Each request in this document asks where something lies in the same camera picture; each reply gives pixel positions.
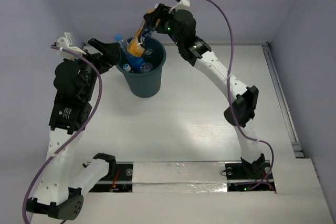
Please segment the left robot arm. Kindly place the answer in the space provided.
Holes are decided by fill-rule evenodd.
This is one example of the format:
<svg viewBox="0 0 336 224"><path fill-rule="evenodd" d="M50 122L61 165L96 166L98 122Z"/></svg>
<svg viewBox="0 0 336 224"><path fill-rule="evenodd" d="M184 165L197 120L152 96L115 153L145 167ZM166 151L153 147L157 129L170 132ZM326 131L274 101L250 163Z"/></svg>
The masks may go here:
<svg viewBox="0 0 336 224"><path fill-rule="evenodd" d="M22 204L22 216L42 214L61 222L74 220L83 207L85 195L101 179L116 174L113 155L98 153L77 175L73 158L83 132L98 106L91 105L94 89L102 91L102 74L120 61L120 45L89 40L97 50L88 53L68 39L59 38L51 46L63 61L55 69L56 96L49 120L49 144L44 164L31 181Z"/></svg>

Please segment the clear bottle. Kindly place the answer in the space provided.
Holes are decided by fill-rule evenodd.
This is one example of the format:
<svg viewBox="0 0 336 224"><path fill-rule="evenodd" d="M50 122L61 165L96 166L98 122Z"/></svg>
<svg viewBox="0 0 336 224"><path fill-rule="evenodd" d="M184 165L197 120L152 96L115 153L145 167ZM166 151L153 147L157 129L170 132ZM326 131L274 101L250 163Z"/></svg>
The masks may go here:
<svg viewBox="0 0 336 224"><path fill-rule="evenodd" d="M147 61L147 62L152 62L156 59L156 56L155 56L155 52L153 49L151 48L147 48L143 55L142 55L142 58Z"/></svg>
<svg viewBox="0 0 336 224"><path fill-rule="evenodd" d="M148 73L152 70L153 70L153 65L150 62L144 62L139 69L141 73Z"/></svg>

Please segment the orange juice bottle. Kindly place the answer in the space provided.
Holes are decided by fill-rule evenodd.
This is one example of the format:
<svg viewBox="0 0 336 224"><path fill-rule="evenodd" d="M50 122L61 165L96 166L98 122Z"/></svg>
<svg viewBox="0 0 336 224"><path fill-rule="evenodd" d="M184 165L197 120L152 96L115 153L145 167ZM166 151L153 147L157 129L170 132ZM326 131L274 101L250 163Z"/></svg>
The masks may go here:
<svg viewBox="0 0 336 224"><path fill-rule="evenodd" d="M142 57L145 51L145 48L141 47L141 30L142 30L142 26L144 23L145 21L143 20L138 31L135 33L132 40L128 44L128 53L135 57Z"/></svg>

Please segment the blue label bottle white cap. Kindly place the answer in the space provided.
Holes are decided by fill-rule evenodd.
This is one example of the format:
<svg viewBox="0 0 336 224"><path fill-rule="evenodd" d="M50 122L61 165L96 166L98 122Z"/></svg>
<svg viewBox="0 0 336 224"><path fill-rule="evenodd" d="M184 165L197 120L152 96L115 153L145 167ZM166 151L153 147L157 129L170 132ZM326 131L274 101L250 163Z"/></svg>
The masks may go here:
<svg viewBox="0 0 336 224"><path fill-rule="evenodd" d="M127 63L124 63L122 69L126 72L141 72L141 68L145 63L142 57L135 57L131 54L126 54Z"/></svg>

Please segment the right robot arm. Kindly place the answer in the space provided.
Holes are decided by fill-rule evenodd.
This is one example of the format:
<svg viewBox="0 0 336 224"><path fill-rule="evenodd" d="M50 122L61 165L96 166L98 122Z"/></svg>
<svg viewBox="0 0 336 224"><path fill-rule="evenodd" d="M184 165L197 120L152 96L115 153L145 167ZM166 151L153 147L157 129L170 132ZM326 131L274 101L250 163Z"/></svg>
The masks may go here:
<svg viewBox="0 0 336 224"><path fill-rule="evenodd" d="M144 21L150 29L167 34L182 58L208 77L225 96L229 107L224 117L237 134L241 171L248 178L258 175L265 164L265 156L259 148L253 122L259 95L257 87L249 87L229 74L211 47L197 36L196 20L190 11L159 4L144 15Z"/></svg>

